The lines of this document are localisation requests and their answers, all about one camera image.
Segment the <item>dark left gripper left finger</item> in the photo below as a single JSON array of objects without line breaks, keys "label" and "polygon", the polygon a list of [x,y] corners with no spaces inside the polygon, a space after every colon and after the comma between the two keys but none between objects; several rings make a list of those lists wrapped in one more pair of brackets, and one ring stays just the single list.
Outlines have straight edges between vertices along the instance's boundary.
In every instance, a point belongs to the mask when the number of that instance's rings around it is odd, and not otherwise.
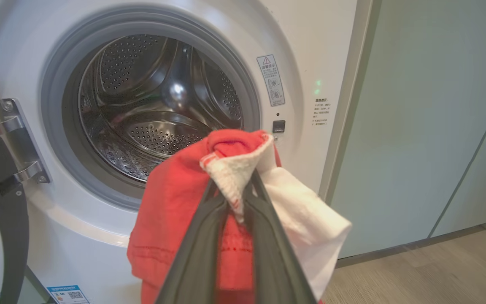
[{"label": "dark left gripper left finger", "polygon": [[210,179],[166,275],[156,304],[214,304],[228,203]]}]

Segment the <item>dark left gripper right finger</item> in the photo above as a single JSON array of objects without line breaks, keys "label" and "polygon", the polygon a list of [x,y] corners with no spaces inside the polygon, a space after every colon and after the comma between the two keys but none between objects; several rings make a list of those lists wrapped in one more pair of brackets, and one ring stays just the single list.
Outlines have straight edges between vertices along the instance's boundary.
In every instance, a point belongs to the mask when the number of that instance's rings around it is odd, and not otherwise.
[{"label": "dark left gripper right finger", "polygon": [[243,192],[252,236],[256,304],[316,304],[317,300],[257,171]]}]

